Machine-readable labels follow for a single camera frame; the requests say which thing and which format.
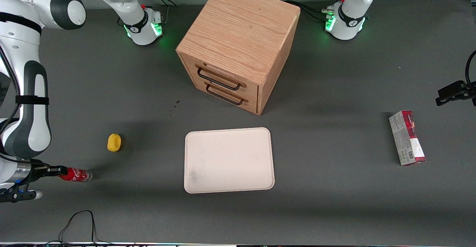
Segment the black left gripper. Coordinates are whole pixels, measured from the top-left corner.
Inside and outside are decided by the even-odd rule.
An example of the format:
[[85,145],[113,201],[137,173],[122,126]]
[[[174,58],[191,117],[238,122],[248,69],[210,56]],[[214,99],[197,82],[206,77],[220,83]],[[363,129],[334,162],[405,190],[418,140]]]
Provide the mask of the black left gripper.
[[435,101],[437,106],[443,106],[448,102],[469,99],[473,106],[476,106],[476,83],[473,81],[466,84],[464,81],[459,80],[439,89],[438,97]]

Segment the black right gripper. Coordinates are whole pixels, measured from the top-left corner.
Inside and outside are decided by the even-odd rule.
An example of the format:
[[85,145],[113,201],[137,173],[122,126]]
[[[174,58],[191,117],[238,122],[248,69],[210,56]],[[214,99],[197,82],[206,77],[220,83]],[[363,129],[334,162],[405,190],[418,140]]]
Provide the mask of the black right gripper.
[[68,175],[66,166],[46,166],[25,163],[2,163],[0,165],[0,202],[16,203],[35,200],[43,196],[41,190],[29,190],[29,184],[43,176],[63,177]]

